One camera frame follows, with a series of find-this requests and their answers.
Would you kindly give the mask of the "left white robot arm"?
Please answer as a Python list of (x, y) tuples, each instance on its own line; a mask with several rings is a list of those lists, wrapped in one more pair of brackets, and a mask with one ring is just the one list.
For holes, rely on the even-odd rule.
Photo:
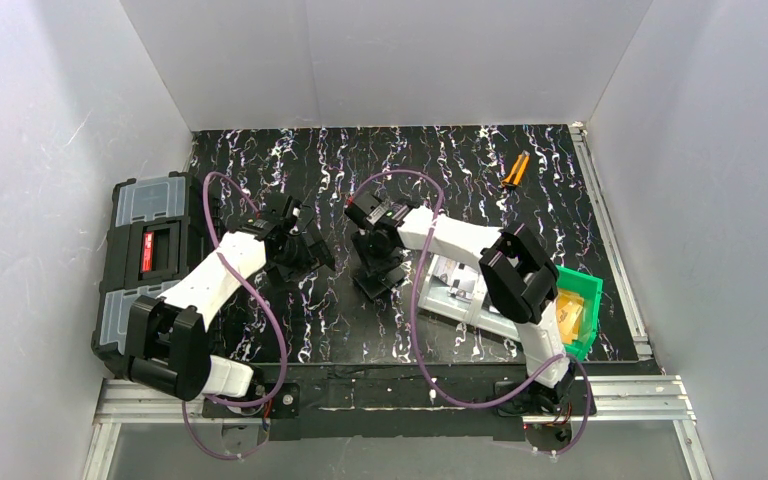
[(208, 330), (243, 280), (260, 271), (287, 287), (335, 260), (312, 208), (273, 194), (181, 281), (132, 304), (125, 337), (125, 378), (189, 401), (199, 395), (246, 397), (252, 367), (212, 354)]

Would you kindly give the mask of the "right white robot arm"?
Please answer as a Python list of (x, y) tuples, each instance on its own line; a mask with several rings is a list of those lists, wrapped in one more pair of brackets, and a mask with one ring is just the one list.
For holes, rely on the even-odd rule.
[(536, 383), (555, 388), (570, 377), (556, 319), (559, 269), (524, 224), (481, 226), (434, 214), (409, 199), (363, 193), (344, 210), (361, 267), (353, 281), (371, 300), (400, 286), (403, 251), (428, 250), (479, 272), (491, 305), (511, 321)]

